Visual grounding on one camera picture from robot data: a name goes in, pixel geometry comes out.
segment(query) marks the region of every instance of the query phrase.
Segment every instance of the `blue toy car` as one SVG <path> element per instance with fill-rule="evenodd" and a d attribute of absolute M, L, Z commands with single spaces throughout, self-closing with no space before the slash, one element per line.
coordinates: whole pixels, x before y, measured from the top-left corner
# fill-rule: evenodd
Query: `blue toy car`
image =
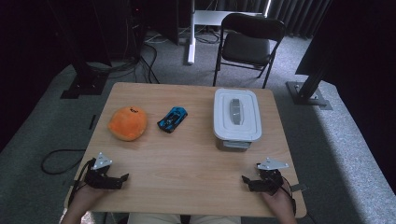
<path fill-rule="evenodd" d="M 166 133 L 172 133 L 187 115 L 187 111 L 183 107 L 175 106 L 162 120 L 157 122 L 158 127 Z"/>

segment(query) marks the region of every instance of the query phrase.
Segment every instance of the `orange plush toy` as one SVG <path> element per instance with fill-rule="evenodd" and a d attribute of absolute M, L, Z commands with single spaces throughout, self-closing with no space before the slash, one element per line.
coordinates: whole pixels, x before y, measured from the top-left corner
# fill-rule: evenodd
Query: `orange plush toy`
<path fill-rule="evenodd" d="M 148 117 L 139 106 L 125 106 L 117 110 L 107 128 L 120 140 L 133 141 L 146 130 Z"/>

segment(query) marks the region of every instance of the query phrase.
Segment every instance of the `container lid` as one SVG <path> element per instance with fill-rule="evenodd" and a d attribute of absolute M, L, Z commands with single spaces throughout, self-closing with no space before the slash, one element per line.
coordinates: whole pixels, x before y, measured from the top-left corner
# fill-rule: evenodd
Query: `container lid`
<path fill-rule="evenodd" d="M 254 142 L 262 136 L 259 104 L 253 91 L 216 90 L 213 115 L 219 139 Z"/>

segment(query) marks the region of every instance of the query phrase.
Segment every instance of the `human hand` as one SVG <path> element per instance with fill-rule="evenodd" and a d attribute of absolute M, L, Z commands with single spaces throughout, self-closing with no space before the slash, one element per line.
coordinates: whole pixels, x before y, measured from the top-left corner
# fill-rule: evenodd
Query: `human hand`
<path fill-rule="evenodd" d="M 80 223 L 85 213 L 104 195 L 110 192 L 109 189 L 94 189 L 89 185 L 80 187 L 76 192 L 73 201 L 67 208 L 62 224 Z"/>
<path fill-rule="evenodd" d="M 289 191 L 289 185 L 286 183 L 282 188 Z M 266 192 L 261 192 L 260 195 L 281 224 L 296 224 L 290 195 L 283 189 L 278 189 L 273 196 Z"/>

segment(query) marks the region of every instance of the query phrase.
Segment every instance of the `gray carpet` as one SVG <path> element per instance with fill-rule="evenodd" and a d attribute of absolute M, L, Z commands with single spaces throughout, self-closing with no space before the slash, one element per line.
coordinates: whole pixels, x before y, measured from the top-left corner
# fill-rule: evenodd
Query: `gray carpet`
<path fill-rule="evenodd" d="M 217 45 L 197 42 L 195 64 L 186 65 L 188 43 L 150 43 L 157 52 L 153 65 L 162 84 L 211 86 Z M 382 176 L 353 118 L 336 88 L 322 82 L 319 90 L 332 110 L 318 106 L 295 105 L 287 81 L 305 81 L 294 72 L 309 40 L 286 37 L 279 47 L 267 89 L 274 92 L 290 152 L 304 192 L 307 210 L 299 223 L 395 223 L 396 198 Z M 154 51 L 143 47 L 144 59 L 151 63 Z M 148 82 L 148 69 L 142 62 L 131 71 L 110 75 L 102 95 L 81 95 L 61 100 L 75 72 L 66 67 L 51 82 L 35 110 L 0 154 L 0 223 L 57 223 L 64 211 L 64 198 L 77 168 L 47 175 L 40 170 L 43 158 L 52 150 L 85 148 L 92 136 L 92 116 L 98 120 L 112 85 L 118 81 Z M 260 88 L 256 72 L 223 66 L 218 86 Z M 73 164 L 82 152 L 64 152 L 45 164 L 60 171 Z M 124 214 L 107 217 L 115 223 Z M 103 223 L 103 214 L 94 214 L 87 223 Z M 243 223 L 276 223 L 273 218 L 243 217 Z"/>

